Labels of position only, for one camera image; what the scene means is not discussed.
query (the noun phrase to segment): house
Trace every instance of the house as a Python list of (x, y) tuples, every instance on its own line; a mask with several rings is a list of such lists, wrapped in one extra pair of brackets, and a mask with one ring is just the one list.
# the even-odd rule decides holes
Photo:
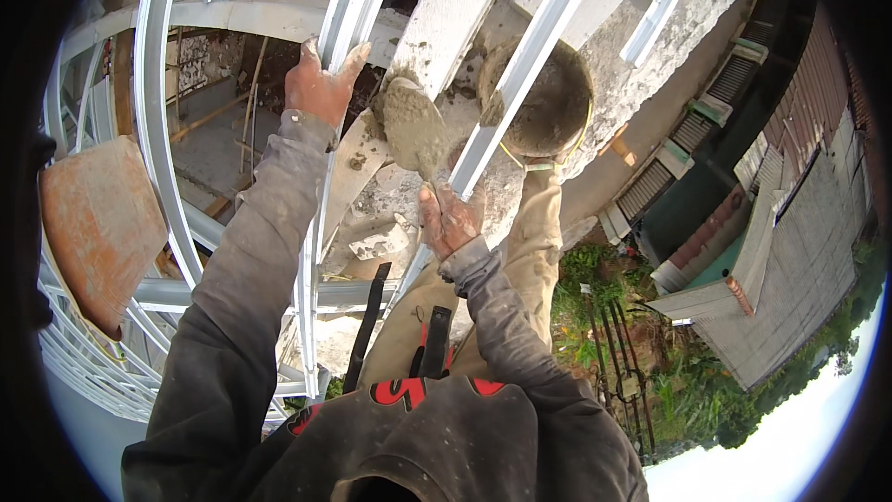
[[(789, 16), (796, 1), (775, 10), (787, 11), (775, 18), (782, 28), (805, 25), (801, 12)], [(688, 146), (695, 164), (630, 225), (656, 266), (661, 295), (648, 304), (676, 324), (691, 324), (747, 390), (792, 357), (841, 303), (856, 278), (853, 243), (872, 211), (848, 69), (819, 5), (806, 29), (774, 102), (767, 101), (770, 85), (742, 85), (726, 100), (724, 127), (688, 112), (675, 131), (679, 146), (694, 127), (691, 115), (710, 127)], [(782, 31), (767, 42), (769, 58), (793, 44), (779, 43)], [(752, 71), (750, 84), (764, 79), (766, 64)]]

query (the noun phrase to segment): black strap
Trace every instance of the black strap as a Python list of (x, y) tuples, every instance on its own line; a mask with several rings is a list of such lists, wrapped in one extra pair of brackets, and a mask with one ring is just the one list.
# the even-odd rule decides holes
[(440, 379), (443, 374), (450, 316), (452, 316), (452, 310), (449, 308), (433, 307), (430, 329), (427, 331), (427, 341), (425, 342), (425, 352), (421, 355), (421, 366), (418, 368), (418, 376), (421, 378)]
[(385, 280), (387, 279), (387, 274), (390, 273), (390, 266), (391, 262), (380, 264), (378, 271), (374, 274), (372, 285), (369, 287), (366, 313), (362, 316), (360, 331), (357, 332), (356, 340), (353, 341), (350, 365), (347, 367), (347, 375), (343, 378), (343, 393), (350, 393), (355, 390), (356, 384), (360, 380), (362, 361), (366, 358), (366, 349), (368, 348), (368, 341), (372, 338), (374, 321), (378, 319), (378, 313), (381, 312), (381, 297), (385, 292)]

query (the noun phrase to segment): worker's right hand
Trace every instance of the worker's right hand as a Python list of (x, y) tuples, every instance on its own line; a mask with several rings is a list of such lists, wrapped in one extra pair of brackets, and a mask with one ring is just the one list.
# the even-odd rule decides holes
[(318, 38), (301, 45), (301, 61), (284, 76), (284, 107), (312, 113), (338, 128), (347, 111), (353, 84), (366, 64), (371, 43), (357, 45), (347, 55), (341, 70), (330, 73), (322, 69), (316, 50)]
[(483, 186), (474, 187), (469, 202), (463, 202), (452, 186), (433, 187), (424, 183), (418, 193), (421, 211), (421, 240), (442, 262), (480, 234), (486, 195)]

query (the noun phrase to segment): sleeve cuff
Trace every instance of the sleeve cuff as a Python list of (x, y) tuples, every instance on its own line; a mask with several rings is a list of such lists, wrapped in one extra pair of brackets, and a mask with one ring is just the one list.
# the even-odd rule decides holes
[(455, 293), (467, 298), (467, 286), (475, 275), (492, 265), (493, 253), (486, 246), (483, 235), (477, 235), (465, 246), (440, 262), (440, 277), (447, 284), (455, 284)]
[(298, 139), (317, 151), (329, 151), (335, 144), (335, 129), (307, 111), (296, 108), (285, 109), (282, 111), (279, 123), (279, 136)]

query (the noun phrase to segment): worker's arm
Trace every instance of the worker's arm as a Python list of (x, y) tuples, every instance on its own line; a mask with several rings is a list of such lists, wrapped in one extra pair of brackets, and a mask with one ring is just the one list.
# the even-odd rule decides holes
[(171, 341), (146, 440), (122, 459), (131, 499), (184, 499), (251, 482), (239, 469), (261, 440), (275, 389), (275, 342), (298, 254), (317, 209), (326, 150), (362, 70), (367, 44), (340, 74), (321, 69), (314, 43), (285, 77), (285, 110), (256, 183), (223, 232), (193, 305)]
[(467, 298), (477, 346), (494, 378), (517, 384), (536, 408), (541, 429), (540, 475), (547, 498), (640, 500), (647, 487), (638, 457), (616, 421), (573, 375), (558, 366), (530, 327), (529, 313), (480, 235), (480, 213), (448, 187), (419, 195), (424, 239), (440, 258), (440, 274)]

